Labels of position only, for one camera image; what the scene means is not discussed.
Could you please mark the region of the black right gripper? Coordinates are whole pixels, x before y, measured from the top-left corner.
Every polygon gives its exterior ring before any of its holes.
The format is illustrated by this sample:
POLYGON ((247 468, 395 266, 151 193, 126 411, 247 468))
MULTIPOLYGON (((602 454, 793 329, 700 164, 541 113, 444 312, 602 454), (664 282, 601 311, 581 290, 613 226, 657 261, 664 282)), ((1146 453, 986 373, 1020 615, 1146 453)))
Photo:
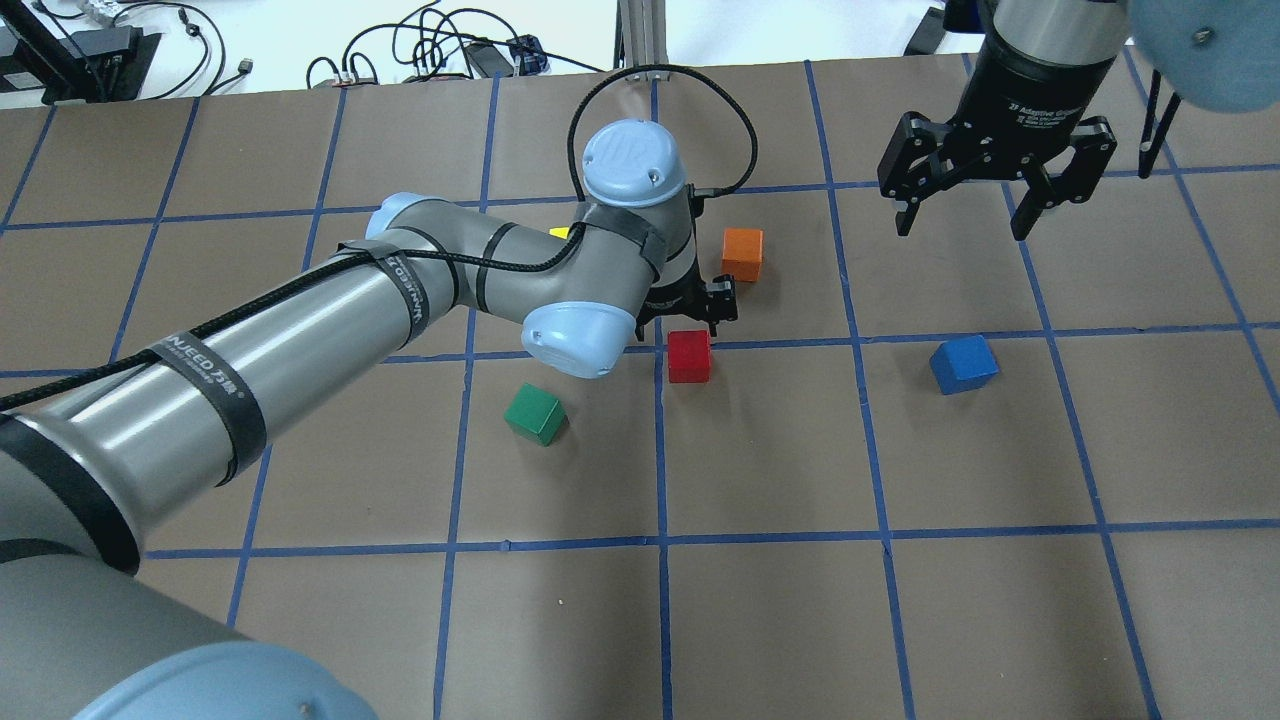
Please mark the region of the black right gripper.
POLYGON ((1094 64, 1042 61, 1004 38, 986 38, 948 123, 904 113, 877 165, 897 236, 910 234, 928 197, 968 179, 1027 183, 1010 220, 1016 241, 1027 240, 1048 210, 1088 201, 1117 146, 1106 117, 1076 127, 1094 94, 1094 64), (1043 163, 1066 146, 1069 163, 1050 172, 1043 163))

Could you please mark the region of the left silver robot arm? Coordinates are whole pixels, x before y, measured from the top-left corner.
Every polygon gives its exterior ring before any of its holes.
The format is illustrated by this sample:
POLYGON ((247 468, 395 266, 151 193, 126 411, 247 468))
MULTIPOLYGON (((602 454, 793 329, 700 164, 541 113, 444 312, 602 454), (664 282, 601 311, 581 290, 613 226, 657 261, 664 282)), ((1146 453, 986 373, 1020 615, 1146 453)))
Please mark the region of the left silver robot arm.
POLYGON ((517 322, 536 360, 607 375, 652 319, 737 316, 703 284, 698 188, 675 137, 622 119, 570 155, 550 233, 396 193, 361 240, 264 296, 118 363, 3 400, 5 719, 371 719, 311 659, 140 583, 145 541, 457 307, 517 322))

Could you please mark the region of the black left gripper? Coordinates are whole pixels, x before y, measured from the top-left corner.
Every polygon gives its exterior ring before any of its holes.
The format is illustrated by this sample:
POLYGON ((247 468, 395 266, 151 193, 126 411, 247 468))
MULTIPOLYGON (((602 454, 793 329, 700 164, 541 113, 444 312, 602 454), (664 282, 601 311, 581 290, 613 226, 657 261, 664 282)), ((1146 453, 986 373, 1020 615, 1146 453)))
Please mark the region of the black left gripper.
POLYGON ((739 319, 736 278, 717 275, 705 283, 694 263, 678 279, 650 287, 636 318, 635 340, 644 341, 645 328, 659 316, 687 316, 717 337, 722 324, 739 319))

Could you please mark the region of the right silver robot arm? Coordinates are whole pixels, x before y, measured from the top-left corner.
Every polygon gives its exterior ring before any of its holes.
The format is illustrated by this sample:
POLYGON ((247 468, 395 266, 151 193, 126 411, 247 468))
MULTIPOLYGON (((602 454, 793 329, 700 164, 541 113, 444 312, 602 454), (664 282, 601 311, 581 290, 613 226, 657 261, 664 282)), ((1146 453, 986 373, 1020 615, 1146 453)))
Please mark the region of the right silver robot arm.
POLYGON ((1117 147, 1087 111, 1128 44, 1152 67, 1140 177, 1183 104, 1243 114, 1277 102, 1275 1, 947 1, 941 24, 983 42, 954 115, 902 114, 879 160, 901 236, 927 199, 966 182, 1027 184, 1010 222, 1020 241, 1050 209, 1087 202, 1117 147))

